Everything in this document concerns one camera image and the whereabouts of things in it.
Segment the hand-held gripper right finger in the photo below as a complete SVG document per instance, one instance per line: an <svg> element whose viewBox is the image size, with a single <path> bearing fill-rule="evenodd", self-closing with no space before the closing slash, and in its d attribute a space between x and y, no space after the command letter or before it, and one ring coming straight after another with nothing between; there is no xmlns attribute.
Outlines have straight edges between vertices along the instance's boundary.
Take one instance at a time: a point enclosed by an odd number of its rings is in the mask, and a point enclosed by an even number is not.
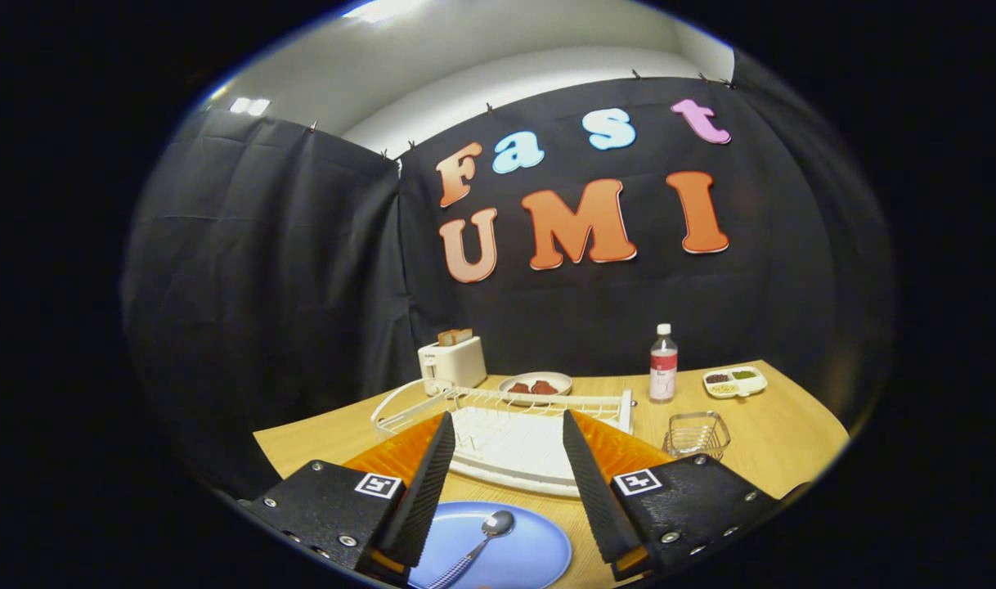
<svg viewBox="0 0 996 589"><path fill-rule="evenodd" d="M678 573L781 507L704 452L674 458L583 411L566 410L562 429L600 559L617 581Z"/></svg>

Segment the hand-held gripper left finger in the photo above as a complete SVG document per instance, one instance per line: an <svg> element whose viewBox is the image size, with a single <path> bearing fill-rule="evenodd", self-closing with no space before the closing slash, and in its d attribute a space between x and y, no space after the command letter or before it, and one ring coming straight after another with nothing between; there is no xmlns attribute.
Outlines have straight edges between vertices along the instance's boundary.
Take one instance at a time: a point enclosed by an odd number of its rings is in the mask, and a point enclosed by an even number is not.
<svg viewBox="0 0 996 589"><path fill-rule="evenodd" d="M405 584L419 565L455 443L451 413L442 411L342 465L311 460L239 504L311 558Z"/></svg>

